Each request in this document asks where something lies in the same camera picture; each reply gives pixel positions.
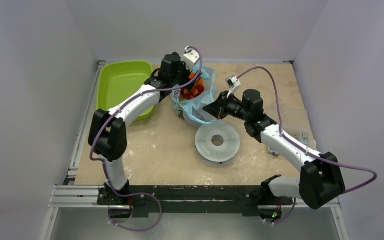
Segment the red fake fruits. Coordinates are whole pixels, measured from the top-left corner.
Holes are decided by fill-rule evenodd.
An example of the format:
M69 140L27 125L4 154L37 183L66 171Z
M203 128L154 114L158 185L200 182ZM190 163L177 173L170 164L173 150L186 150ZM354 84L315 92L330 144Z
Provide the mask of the red fake fruits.
M184 87L180 89L179 101L187 101L193 100L199 97L206 89L204 86L204 79L201 77L202 74L199 75L196 82L192 85L192 87Z

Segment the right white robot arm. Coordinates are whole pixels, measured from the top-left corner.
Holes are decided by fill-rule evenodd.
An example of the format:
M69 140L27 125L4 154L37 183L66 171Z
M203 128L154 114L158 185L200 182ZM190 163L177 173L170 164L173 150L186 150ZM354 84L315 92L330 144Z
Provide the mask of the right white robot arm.
M223 91L217 100L203 110L222 120L227 116L244 121L248 135L289 161L299 172L298 178L273 176L262 182L260 196L268 204L280 197L301 199L313 210L342 195L346 191L337 157L320 153L292 138L264 112L261 93L247 89L239 100Z

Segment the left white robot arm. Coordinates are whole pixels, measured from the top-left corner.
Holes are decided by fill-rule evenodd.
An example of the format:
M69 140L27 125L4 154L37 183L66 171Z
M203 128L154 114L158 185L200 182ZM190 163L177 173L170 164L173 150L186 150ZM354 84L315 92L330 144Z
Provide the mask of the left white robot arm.
M201 71L203 61L199 52L187 47L184 54L173 52L164 56L159 69L132 96L109 109L97 109L88 135L91 147L89 159L99 162L105 176L109 197L118 205L138 193L129 192L122 157L127 149L127 129L145 110L162 102L173 91L188 87L196 81L189 76L194 67Z

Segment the blue plastic bag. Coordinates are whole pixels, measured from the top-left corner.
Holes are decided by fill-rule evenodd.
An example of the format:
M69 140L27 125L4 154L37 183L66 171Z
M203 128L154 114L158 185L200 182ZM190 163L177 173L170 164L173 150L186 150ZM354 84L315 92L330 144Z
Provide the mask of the blue plastic bag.
M200 128L202 125L213 124L216 120L213 116L203 110L203 107L213 103L216 100L218 92L215 85L216 70L210 66L203 66L201 70L203 78L204 91L193 99L181 100L181 90L172 91L170 96L173 102L175 114L187 124Z

